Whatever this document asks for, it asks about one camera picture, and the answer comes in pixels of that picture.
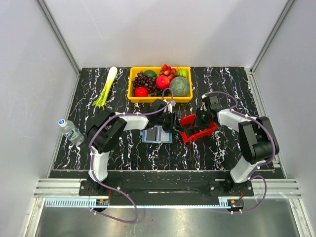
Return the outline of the red plastic card tray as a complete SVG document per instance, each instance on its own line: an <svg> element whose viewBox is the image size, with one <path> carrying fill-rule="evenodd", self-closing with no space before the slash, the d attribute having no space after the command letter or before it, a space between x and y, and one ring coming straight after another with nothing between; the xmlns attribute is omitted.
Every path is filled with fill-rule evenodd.
<svg viewBox="0 0 316 237"><path fill-rule="evenodd" d="M184 125L191 124L196 118L196 115L188 115L180 119L180 123L184 130ZM195 142L197 139L203 138L203 137L209 137L213 134L213 132L218 128L217 124L214 122L211 122L207 125L207 128L200 128L199 132L191 137L187 137L185 132L180 133L182 141L184 144L187 144L189 142Z"/></svg>

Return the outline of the blue leather card holder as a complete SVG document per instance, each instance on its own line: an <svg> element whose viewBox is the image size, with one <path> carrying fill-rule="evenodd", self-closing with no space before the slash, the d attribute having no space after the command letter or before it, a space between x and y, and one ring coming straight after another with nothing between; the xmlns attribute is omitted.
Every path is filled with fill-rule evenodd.
<svg viewBox="0 0 316 237"><path fill-rule="evenodd" d="M172 134L169 132L165 132L161 125L154 126L157 128L157 139L154 142L146 141L146 130L141 131L142 143L163 143L169 144L172 142Z"/></svg>

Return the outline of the black VIP card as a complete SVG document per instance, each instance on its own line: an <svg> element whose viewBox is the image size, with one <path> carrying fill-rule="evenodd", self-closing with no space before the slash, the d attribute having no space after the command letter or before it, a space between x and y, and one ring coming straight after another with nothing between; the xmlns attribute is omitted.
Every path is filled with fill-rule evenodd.
<svg viewBox="0 0 316 237"><path fill-rule="evenodd" d="M146 130L146 141L154 142L157 139L157 128L153 127L151 129Z"/></svg>

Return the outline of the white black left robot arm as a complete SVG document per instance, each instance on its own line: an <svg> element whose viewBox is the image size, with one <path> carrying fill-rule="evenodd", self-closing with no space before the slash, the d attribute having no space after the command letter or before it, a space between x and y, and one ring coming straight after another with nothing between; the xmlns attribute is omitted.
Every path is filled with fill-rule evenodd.
<svg viewBox="0 0 316 237"><path fill-rule="evenodd" d="M108 177L108 160L110 151L119 142L124 131L139 130L148 133L150 129L161 127L171 135L181 133L183 128L177 112L173 111L176 102L156 99L145 113L117 113L106 109L87 132L90 140L90 170L92 179L90 189L96 195L102 195L107 189L104 181Z"/></svg>

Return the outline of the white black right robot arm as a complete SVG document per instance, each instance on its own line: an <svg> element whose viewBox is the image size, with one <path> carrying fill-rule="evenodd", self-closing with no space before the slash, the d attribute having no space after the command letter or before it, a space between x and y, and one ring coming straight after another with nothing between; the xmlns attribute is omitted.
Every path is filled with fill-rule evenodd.
<svg viewBox="0 0 316 237"><path fill-rule="evenodd" d="M223 107L216 96L202 98L202 107L195 114L178 122L184 143L209 137L220 125L231 128L239 135L241 158L225 179L225 191L234 196L260 166L267 164L279 153L279 146L270 120L251 117Z"/></svg>

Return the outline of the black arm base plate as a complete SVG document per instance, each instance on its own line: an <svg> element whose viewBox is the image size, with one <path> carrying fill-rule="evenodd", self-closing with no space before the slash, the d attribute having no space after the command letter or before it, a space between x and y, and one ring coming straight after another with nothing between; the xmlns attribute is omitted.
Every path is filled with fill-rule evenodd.
<svg viewBox="0 0 316 237"><path fill-rule="evenodd" d="M126 194L193 193L212 197L252 197L252 185L247 183L241 189L227 192L224 181L219 180L110 180L106 185Z"/></svg>

